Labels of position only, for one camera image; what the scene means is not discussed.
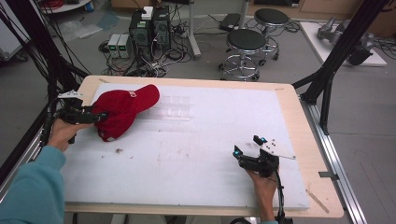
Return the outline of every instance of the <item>wheel caster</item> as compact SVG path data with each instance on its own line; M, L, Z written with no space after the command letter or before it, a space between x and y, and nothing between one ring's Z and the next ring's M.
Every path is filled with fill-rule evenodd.
M265 59L259 60L259 66L265 65L267 61Z
M254 75L253 77L251 77L251 79L252 79L253 81L257 81L257 80L259 80L259 78L260 78L260 75L259 75L259 74L256 74L256 75Z

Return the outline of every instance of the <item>black metal pole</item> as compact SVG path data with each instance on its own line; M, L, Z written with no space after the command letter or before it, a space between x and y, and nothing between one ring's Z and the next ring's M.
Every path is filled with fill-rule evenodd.
M326 90L325 94L323 94L322 101L324 106L321 108L320 112L320 126L325 133L328 133L327 123L332 91L332 80L337 70L343 64L345 59L347 59L347 57L353 52L361 37L387 2L388 0L364 0L355 16L352 18L350 24L335 44L329 57L319 70L313 75L292 84L294 88L300 88L311 82L308 90L301 95L302 100L307 101L311 105L314 105L321 93Z

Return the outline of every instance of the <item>power supply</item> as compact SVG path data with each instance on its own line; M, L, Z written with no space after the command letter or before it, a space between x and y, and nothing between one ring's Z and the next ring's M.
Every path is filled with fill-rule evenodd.
M129 58L132 55L132 42L129 35L121 35L119 43L117 44L117 49L121 58Z
M169 50L171 48L169 6L155 8L152 21L154 24L155 39L157 40L157 49Z
M117 44L119 43L121 35L112 35L110 40L107 43L108 50L110 50L110 55L112 58L119 58L119 50L117 48Z

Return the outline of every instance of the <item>metal frame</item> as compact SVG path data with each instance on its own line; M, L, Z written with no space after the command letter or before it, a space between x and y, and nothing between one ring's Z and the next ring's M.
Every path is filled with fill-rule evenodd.
M361 37L387 2L388 0L363 1L345 32L342 34L337 44L332 49L329 57L319 70L316 73L292 84L293 87L297 89L312 82L308 87L308 90L302 94L302 100L307 101L311 105L316 104L318 97L323 92L322 108L320 112L320 127L323 129L325 134L329 134L327 123L332 93L332 80L344 60L354 51Z
M320 112L318 107L307 104L306 102L303 102L303 105L304 104L311 115L311 121L317 131L318 140L320 140L322 152L327 158L327 163L331 173L337 177L334 179L333 183L336 185L339 193L344 199L344 206L349 213L349 217L355 224L367 223L366 218L361 211L361 206L359 205L358 199L356 198L355 193L353 192L353 189L349 183L344 167L340 161L340 158L338 157L337 151L335 150L334 144L332 143L332 139L320 127Z

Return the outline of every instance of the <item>gray floor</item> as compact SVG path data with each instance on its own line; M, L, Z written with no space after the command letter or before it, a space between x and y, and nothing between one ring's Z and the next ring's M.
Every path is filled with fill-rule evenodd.
M93 13L83 10L64 13L60 21L80 20L96 24L104 15L102 8ZM196 19L196 27L209 17ZM68 42L92 74L106 69L106 60L97 47L111 34L127 32L129 21L87 39ZM205 27L217 27L209 21ZM203 29L199 32L219 32ZM201 59L170 66L166 77L214 79L220 77L218 65L226 58L226 35L197 35ZM293 83L320 68L320 61L304 34L284 32L276 37L281 45L278 61L268 60L261 67L260 82ZM394 223L396 220L396 62L379 50L388 63L385 67L342 66L335 76L329 116L329 131L346 174L368 223ZM46 83L31 61L9 62L0 68L0 164L20 141L46 103ZM306 87L297 90L303 93ZM81 214L79 223L110 223L109 214ZM225 217L223 223L229 223ZM295 218L295 223L349 223L348 217L337 219ZM66 214L65 223L71 223Z

